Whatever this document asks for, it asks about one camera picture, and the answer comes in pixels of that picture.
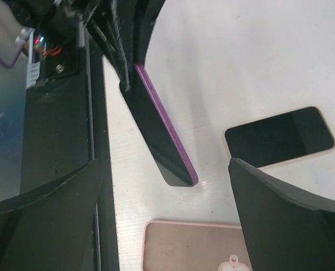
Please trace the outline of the pink phone case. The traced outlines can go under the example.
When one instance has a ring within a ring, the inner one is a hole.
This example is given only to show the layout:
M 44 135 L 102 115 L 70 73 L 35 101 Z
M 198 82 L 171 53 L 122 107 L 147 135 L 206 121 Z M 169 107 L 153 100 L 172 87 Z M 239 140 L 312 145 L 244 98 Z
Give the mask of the pink phone case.
M 143 233 L 142 270 L 252 270 L 237 225 L 152 220 Z

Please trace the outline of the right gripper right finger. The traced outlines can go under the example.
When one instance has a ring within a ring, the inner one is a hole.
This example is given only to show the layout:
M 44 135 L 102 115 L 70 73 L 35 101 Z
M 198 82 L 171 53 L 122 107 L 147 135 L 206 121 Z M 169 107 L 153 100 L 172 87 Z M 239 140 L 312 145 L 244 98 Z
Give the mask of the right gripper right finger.
M 335 270 L 335 200 L 241 159 L 228 169 L 253 270 Z

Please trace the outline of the purple smartphone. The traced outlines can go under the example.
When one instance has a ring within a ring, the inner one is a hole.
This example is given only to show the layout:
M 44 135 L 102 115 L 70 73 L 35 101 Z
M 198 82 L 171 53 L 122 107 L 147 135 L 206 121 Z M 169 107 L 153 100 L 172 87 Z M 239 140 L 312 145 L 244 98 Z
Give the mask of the purple smartphone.
M 123 98 L 165 182 L 192 187 L 198 175 L 145 67 L 134 65 L 133 87 Z

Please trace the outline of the phone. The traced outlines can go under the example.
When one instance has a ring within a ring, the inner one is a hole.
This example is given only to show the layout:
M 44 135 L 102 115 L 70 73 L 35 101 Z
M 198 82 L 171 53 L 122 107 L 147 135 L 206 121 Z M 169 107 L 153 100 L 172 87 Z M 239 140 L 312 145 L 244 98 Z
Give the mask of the phone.
M 256 168 L 332 149 L 335 140 L 313 106 L 229 128 L 224 133 L 232 157 Z

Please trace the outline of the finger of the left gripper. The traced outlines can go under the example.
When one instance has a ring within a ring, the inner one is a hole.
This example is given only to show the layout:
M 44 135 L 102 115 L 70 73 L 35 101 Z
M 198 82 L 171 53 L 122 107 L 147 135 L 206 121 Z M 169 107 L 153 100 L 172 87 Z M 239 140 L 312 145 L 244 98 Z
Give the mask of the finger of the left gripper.
M 165 0 L 138 0 L 134 13 L 133 62 L 145 64 L 150 38 Z
M 133 15 L 136 1 L 86 1 L 85 26 L 114 67 L 122 92 L 132 88 Z

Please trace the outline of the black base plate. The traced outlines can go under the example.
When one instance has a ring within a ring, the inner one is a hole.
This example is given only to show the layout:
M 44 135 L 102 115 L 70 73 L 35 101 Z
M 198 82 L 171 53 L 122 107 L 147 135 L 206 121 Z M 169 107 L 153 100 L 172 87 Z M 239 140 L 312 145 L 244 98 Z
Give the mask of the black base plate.
M 77 74 L 27 90 L 20 192 L 98 159 L 102 187 L 87 251 L 96 270 L 119 270 L 103 54 L 93 41 L 78 52 Z

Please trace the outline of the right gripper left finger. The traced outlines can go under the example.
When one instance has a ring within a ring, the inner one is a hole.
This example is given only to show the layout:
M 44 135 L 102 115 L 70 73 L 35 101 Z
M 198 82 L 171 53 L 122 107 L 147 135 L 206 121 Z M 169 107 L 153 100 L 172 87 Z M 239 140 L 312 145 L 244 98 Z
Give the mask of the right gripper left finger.
M 92 160 L 0 202 L 0 270 L 80 270 L 102 171 Z

